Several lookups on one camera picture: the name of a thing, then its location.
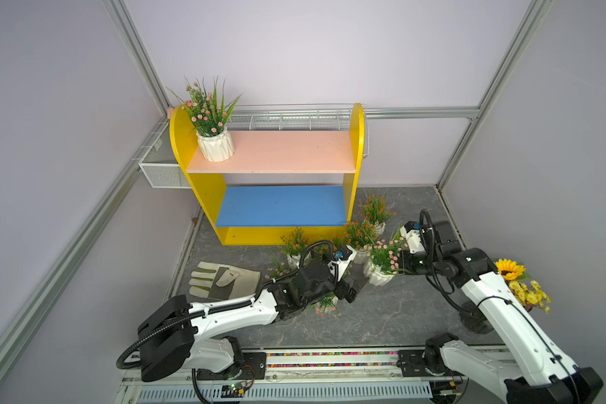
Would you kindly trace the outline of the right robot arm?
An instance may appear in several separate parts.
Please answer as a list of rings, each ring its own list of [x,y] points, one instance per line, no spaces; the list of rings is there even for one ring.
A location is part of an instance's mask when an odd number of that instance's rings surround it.
[[[443,333],[425,343],[429,375],[460,373],[506,403],[594,402],[604,386],[601,377],[578,366],[545,334],[484,251],[462,249],[451,224],[433,222],[427,210],[400,234],[407,244],[399,259],[402,272],[432,279],[462,317],[486,319],[514,360],[504,364]]]

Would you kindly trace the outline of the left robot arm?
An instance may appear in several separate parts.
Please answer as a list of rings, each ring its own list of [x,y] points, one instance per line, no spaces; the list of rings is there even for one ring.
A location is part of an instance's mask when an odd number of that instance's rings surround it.
[[[213,303],[189,303],[184,295],[168,299],[138,327],[137,340],[117,358],[116,367],[140,370],[144,382],[181,369],[237,374],[244,357],[231,332],[289,320],[331,295],[355,300],[357,287],[343,278],[355,250],[324,243],[326,254],[301,260],[298,270],[268,281],[249,296]]]

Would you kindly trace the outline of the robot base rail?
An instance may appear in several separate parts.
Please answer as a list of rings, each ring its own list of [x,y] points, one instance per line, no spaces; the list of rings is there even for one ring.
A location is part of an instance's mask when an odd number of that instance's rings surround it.
[[[117,403],[468,403],[476,384],[454,370],[434,376],[424,348],[265,348],[245,352],[234,379],[179,370],[144,383],[126,372]]]

